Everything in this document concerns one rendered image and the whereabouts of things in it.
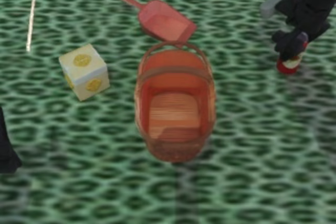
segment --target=cube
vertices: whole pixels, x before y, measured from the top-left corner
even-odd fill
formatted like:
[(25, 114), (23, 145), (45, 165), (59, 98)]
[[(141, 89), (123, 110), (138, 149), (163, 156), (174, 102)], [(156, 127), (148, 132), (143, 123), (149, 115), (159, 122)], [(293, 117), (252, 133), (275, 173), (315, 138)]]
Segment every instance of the cube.
[(110, 86), (107, 65), (91, 44), (60, 56), (59, 63), (79, 101)]

